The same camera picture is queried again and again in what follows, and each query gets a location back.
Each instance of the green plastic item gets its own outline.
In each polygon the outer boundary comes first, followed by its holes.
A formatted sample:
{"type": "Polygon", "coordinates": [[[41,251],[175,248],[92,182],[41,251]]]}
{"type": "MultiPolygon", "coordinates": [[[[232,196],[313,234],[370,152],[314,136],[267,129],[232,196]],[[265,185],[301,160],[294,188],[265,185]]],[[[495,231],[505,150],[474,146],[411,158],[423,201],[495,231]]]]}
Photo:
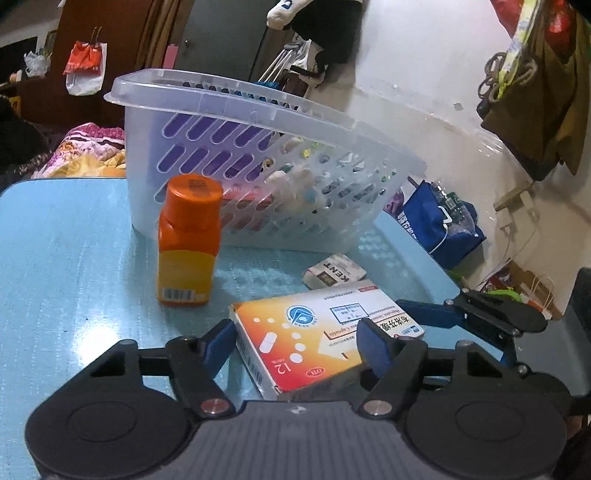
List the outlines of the green plastic item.
{"type": "Polygon", "coordinates": [[[523,303],[521,301],[521,296],[515,290],[492,290],[487,291],[486,294],[493,295],[493,296],[503,296],[503,297],[511,297],[513,300],[518,301],[519,303],[523,303]]]}

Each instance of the yellow bottle label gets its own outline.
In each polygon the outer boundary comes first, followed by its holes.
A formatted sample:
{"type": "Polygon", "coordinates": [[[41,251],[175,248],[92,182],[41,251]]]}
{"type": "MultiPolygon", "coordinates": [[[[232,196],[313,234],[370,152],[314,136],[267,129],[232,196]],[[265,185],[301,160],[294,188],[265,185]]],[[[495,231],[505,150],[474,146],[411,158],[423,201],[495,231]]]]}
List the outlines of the yellow bottle label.
{"type": "Polygon", "coordinates": [[[216,257],[190,250],[158,256],[157,296],[161,301],[201,303],[209,299],[216,257]]]}

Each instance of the metal screw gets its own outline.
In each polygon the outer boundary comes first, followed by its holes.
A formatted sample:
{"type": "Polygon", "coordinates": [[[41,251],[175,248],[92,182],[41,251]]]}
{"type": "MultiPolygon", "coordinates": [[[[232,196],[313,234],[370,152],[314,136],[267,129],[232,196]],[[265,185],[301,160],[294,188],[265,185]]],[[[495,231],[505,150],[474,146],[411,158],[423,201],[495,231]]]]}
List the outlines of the metal screw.
{"type": "Polygon", "coordinates": [[[201,410],[213,417],[221,415],[230,409],[230,403],[223,398],[210,398],[201,403],[201,410]]]}
{"type": "Polygon", "coordinates": [[[384,400],[369,400],[363,405],[363,409],[375,417],[387,415],[392,411],[392,405],[384,400]]]}
{"type": "Polygon", "coordinates": [[[456,342],[456,346],[460,347],[460,348],[470,346],[470,345],[474,345],[474,342],[472,342],[472,340],[458,340],[456,342]]]}
{"type": "Polygon", "coordinates": [[[530,373],[530,369],[527,367],[527,365],[520,365],[517,367],[517,373],[519,373],[519,375],[521,377],[526,376],[528,373],[530,373]]]}

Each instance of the red bag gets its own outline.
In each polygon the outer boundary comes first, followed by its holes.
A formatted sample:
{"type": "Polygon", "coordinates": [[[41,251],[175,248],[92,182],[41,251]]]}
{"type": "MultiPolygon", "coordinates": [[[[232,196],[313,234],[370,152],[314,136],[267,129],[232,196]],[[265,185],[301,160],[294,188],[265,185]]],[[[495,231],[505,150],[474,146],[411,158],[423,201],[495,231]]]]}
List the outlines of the red bag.
{"type": "Polygon", "coordinates": [[[64,75],[68,73],[89,72],[100,74],[100,65],[103,61],[103,49],[100,43],[89,44],[77,41],[70,52],[70,58],[66,64],[64,75]]]}
{"type": "MultiPolygon", "coordinates": [[[[558,56],[568,58],[574,52],[576,13],[566,0],[548,1],[551,2],[551,14],[545,31],[546,42],[558,56]]],[[[491,3],[499,22],[512,37],[517,30],[523,0],[491,0],[491,3]]]]}

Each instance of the medicine box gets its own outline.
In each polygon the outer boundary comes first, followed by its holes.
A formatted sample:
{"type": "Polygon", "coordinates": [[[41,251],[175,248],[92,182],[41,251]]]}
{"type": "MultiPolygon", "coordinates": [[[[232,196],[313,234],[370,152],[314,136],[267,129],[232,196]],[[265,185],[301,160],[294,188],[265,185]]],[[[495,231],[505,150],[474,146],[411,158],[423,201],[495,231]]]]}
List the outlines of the medicine box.
{"type": "Polygon", "coordinates": [[[361,318],[392,337],[424,334],[371,280],[234,303],[230,316],[238,350],[265,400],[324,399],[356,382],[361,318]]]}

